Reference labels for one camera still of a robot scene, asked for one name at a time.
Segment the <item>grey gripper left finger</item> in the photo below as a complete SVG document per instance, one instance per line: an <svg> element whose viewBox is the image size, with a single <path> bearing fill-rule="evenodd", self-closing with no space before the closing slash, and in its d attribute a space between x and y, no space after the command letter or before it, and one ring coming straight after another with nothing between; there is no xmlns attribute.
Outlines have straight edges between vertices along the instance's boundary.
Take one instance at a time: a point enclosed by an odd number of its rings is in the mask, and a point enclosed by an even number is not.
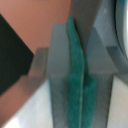
<svg viewBox="0 0 128 128"><path fill-rule="evenodd" d="M74 19L67 18L69 69L50 79L53 128L81 128L84 57Z"/></svg>

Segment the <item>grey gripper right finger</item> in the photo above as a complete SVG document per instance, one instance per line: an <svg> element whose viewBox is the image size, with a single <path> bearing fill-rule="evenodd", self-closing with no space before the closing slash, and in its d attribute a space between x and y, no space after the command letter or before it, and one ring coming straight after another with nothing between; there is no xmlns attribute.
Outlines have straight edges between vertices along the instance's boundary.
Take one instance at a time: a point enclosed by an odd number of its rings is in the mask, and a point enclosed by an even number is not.
<svg viewBox="0 0 128 128"><path fill-rule="evenodd" d="M95 28L86 47L82 128L106 128L112 77L117 69Z"/></svg>

